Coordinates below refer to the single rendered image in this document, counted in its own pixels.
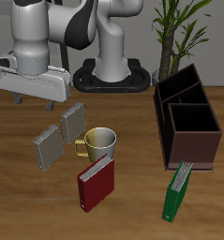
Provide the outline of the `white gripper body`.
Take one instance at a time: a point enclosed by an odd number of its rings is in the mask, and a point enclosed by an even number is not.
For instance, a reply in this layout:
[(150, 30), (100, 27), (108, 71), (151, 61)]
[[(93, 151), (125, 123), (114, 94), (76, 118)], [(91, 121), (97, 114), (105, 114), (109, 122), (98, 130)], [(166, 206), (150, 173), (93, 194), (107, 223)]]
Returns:
[(65, 102), (70, 96), (70, 75), (64, 68), (48, 66), (47, 72), (27, 78), (14, 69), (0, 67), (0, 89)]

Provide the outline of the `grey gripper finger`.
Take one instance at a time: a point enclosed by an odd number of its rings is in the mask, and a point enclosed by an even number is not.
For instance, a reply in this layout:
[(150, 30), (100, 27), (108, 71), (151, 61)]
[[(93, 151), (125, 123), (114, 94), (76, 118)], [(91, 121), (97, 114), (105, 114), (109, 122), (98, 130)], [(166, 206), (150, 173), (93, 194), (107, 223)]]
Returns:
[(52, 100), (51, 102), (49, 102), (47, 105), (46, 105), (46, 111), (50, 111), (52, 112), (53, 110), (53, 106), (54, 106), (54, 100)]
[(19, 93), (11, 92), (16, 104), (22, 104), (22, 96)]

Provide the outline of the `yellow-grey book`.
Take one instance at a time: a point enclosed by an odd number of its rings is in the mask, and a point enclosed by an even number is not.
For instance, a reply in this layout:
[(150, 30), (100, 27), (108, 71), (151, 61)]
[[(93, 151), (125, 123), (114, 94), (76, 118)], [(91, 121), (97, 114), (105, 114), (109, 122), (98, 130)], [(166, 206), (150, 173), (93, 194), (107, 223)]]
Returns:
[(85, 104), (78, 101), (63, 112), (61, 125), (65, 143), (71, 144), (86, 131)]
[(32, 141), (37, 165), (46, 171), (53, 163), (64, 154), (61, 129), (51, 124)]

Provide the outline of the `red book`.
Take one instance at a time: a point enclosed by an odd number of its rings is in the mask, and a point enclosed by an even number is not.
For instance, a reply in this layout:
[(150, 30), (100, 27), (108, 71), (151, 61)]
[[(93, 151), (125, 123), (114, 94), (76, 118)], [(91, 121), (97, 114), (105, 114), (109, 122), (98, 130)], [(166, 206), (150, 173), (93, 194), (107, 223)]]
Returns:
[(88, 213), (114, 190), (114, 160), (104, 155), (77, 175), (81, 209)]

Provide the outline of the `dark brown desk caddy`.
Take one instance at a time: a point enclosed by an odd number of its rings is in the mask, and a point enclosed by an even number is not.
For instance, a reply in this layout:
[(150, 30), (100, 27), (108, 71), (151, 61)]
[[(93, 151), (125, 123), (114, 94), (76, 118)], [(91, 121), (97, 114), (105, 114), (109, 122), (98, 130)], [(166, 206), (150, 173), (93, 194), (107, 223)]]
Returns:
[(212, 171), (222, 130), (195, 66), (158, 82), (154, 102), (165, 170), (184, 161), (196, 172)]

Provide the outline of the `green book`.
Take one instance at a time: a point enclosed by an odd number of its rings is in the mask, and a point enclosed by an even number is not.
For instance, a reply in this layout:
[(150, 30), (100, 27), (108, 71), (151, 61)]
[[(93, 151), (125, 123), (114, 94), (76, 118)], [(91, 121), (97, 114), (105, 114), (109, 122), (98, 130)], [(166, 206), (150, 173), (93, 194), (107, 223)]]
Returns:
[(173, 222), (181, 202), (185, 197), (192, 167), (192, 163), (187, 163), (182, 160), (167, 187), (162, 218), (168, 222)]

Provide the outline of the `yellow and white mug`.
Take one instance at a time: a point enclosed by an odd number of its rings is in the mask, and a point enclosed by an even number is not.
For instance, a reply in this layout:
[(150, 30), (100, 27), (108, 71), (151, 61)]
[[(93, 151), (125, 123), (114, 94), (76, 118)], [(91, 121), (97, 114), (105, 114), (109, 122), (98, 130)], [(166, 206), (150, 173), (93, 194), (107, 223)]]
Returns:
[[(78, 157), (89, 158), (91, 162), (96, 162), (105, 155), (112, 158), (116, 140), (117, 137), (113, 130), (106, 127), (95, 127), (87, 131), (82, 140), (74, 142), (74, 151)], [(85, 152), (78, 150), (79, 144), (85, 145)]]

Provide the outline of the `green pot plant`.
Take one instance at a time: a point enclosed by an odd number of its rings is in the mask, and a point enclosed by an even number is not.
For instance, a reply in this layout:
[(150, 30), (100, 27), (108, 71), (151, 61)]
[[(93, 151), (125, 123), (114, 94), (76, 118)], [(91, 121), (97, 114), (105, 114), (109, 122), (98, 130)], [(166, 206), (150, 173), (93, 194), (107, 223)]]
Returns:
[(184, 9), (181, 9), (181, 0), (161, 0), (162, 11), (155, 8), (158, 17), (152, 21), (151, 27), (154, 28), (154, 23), (160, 26), (160, 30), (156, 29), (159, 36), (157, 41), (162, 46), (158, 71), (160, 81), (178, 71), (181, 59), (192, 56), (190, 50), (193, 47), (208, 41), (208, 38), (202, 38), (206, 26), (191, 36), (197, 20), (184, 25), (184, 22), (194, 13), (212, 2), (212, 0), (201, 0), (198, 3), (194, 1), (191, 0)]

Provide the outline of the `flat black base plate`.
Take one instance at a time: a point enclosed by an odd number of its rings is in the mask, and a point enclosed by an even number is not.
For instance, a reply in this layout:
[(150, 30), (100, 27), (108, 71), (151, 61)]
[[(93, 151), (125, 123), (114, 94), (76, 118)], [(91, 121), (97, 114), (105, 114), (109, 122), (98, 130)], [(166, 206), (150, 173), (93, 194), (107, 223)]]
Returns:
[(74, 87), (84, 93), (139, 93), (150, 86), (150, 74), (136, 58), (127, 59), (131, 74), (121, 82), (103, 82), (92, 74), (95, 59), (88, 58), (73, 75)]

